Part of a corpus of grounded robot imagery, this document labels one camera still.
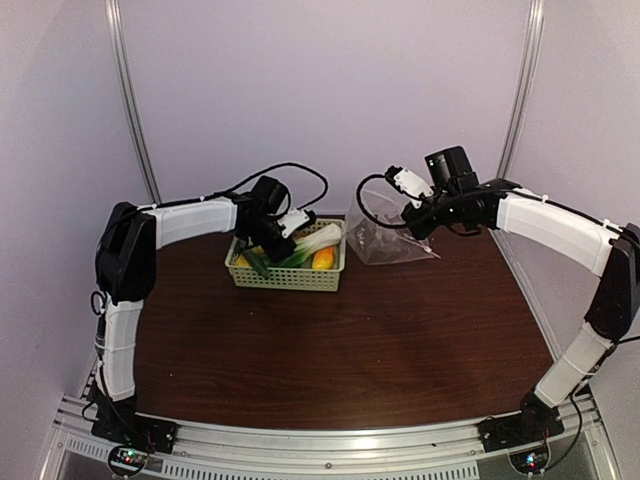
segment clear plastic bag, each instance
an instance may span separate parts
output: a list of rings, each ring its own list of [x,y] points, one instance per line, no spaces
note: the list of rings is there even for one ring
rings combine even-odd
[[[382,194],[371,189],[362,191],[367,210],[386,223],[402,223],[400,212],[407,198],[391,192]],[[355,197],[346,217],[347,243],[366,265],[385,265],[440,258],[428,240],[416,240],[408,229],[391,230],[376,225],[360,210]]]

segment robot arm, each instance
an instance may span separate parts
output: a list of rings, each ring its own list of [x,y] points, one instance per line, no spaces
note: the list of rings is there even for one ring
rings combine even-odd
[[[311,211],[277,215],[288,190],[270,177],[261,177],[251,192],[225,195],[147,207],[120,203],[113,209],[96,253],[103,305],[96,334],[98,375],[92,389],[98,406],[94,435],[129,443],[127,438],[145,432],[153,437],[157,451],[171,451],[172,441],[166,439],[174,436],[175,424],[135,415],[136,331],[144,300],[155,285],[157,250],[187,238],[235,230],[279,261],[293,253],[291,233],[315,221]]]
[[[380,226],[408,228],[417,239],[439,226],[462,225],[464,235],[480,233],[481,225],[503,230],[545,245],[601,278],[576,339],[525,395],[522,412],[488,419],[479,426],[486,451],[562,433],[556,407],[595,374],[640,308],[640,228],[598,222],[504,179],[479,184],[462,147],[430,155],[426,162],[434,187],[421,186],[414,189],[422,192],[418,197],[409,195],[411,201],[402,212],[404,224],[380,222],[360,202],[363,213]],[[390,167],[384,176],[369,178],[383,177],[406,194],[407,184],[417,184],[414,176]],[[366,181],[358,187],[358,196]]]

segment brown tabletop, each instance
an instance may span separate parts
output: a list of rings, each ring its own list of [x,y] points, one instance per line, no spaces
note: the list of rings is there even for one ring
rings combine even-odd
[[[229,235],[158,252],[140,319],[139,411],[262,428],[369,428],[498,414],[551,365],[487,233],[442,229],[441,260],[367,267],[338,293],[236,288]]]

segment green plastic basket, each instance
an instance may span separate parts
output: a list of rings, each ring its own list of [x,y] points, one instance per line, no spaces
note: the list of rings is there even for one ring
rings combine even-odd
[[[344,270],[346,237],[344,221],[334,218],[319,218],[316,223],[303,230],[312,233],[322,227],[336,223],[342,229],[342,239],[337,245],[338,252],[331,270],[312,270],[310,268],[269,268],[269,278],[262,278],[251,267],[238,267],[238,239],[233,238],[231,248],[224,264],[229,269],[236,287],[276,288],[281,290],[310,290],[317,292],[337,292],[340,284],[340,272]]]

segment lavender wall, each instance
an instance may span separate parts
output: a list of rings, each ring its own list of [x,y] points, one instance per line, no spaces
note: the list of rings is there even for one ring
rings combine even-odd
[[[513,180],[600,218],[640,223],[640,8],[637,1],[547,2]],[[517,238],[510,244],[562,348],[597,279]],[[640,334],[636,323],[632,333]],[[592,382],[623,478],[640,471],[640,345],[621,346]]]
[[[281,161],[330,177],[344,211],[366,174],[463,144],[495,175],[526,0],[135,0],[122,16],[164,199]],[[313,179],[283,175],[302,202]]]
[[[0,18],[0,479],[34,478],[87,371],[92,255],[114,202],[147,201],[100,0]]]

